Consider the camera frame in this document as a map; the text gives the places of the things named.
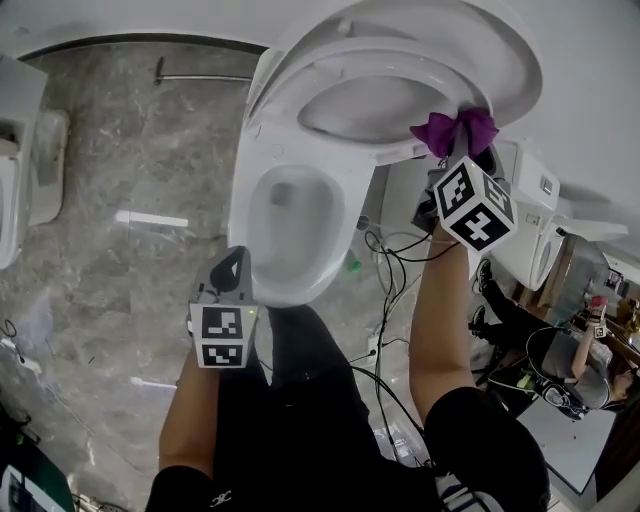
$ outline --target black shoe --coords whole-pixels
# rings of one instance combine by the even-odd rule
[[[471,323],[469,324],[469,330],[474,336],[479,336],[482,332],[482,328],[487,325],[484,321],[484,315],[487,309],[484,306],[479,306],[476,312],[473,314]]]
[[[471,285],[471,290],[473,293],[482,293],[484,291],[484,287],[492,279],[493,274],[491,273],[491,261],[485,258],[480,262],[480,265],[478,265],[476,278]]]

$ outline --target black trousers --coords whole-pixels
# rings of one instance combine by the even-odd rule
[[[251,456],[244,449],[247,441],[255,437],[261,423],[269,421],[265,404],[272,403],[278,393],[290,395],[299,390],[304,394],[310,383],[316,388],[326,386],[329,394],[340,394],[355,415],[356,430],[362,430],[358,430],[358,437],[377,450],[368,425],[369,410],[360,397],[353,371],[318,314],[309,306],[273,308],[269,309],[269,321],[273,331],[271,386],[255,345],[246,368],[221,372],[214,473],[216,467],[223,466],[225,474],[242,474],[246,457]]]
[[[526,352],[526,344],[529,337],[540,329],[551,327],[548,323],[536,318],[526,309],[516,306],[507,299],[498,284],[489,281],[482,295],[491,306],[501,324],[486,324],[478,333],[483,339],[505,349],[514,349]],[[551,342],[556,334],[554,329],[541,331],[529,343],[529,357],[539,367],[542,365]]]

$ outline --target metal bar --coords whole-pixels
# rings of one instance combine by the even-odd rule
[[[163,75],[164,57],[158,59],[154,83],[160,85],[165,80],[222,80],[226,82],[251,82],[252,78],[247,76],[229,75]]]

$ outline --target green object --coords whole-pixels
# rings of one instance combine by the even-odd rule
[[[344,257],[342,264],[347,272],[358,272],[362,268],[362,263],[356,258],[356,255],[351,249],[347,251],[347,255]]]

